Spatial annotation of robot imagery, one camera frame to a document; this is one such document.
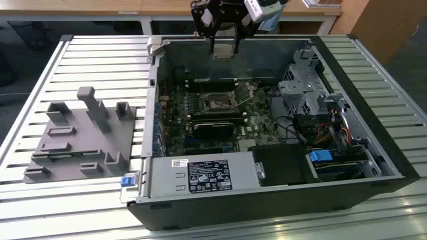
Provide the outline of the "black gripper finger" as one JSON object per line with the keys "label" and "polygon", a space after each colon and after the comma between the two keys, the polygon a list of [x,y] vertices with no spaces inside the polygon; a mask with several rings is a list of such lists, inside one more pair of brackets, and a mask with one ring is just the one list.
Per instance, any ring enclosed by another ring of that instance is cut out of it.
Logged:
{"label": "black gripper finger", "polygon": [[244,4],[241,4],[235,13],[235,41],[233,41],[233,53],[239,53],[240,41],[245,38],[251,38],[257,31],[257,23],[253,22],[248,9]]}
{"label": "black gripper finger", "polygon": [[212,54],[216,37],[216,1],[192,1],[189,7],[197,35],[209,40]]}

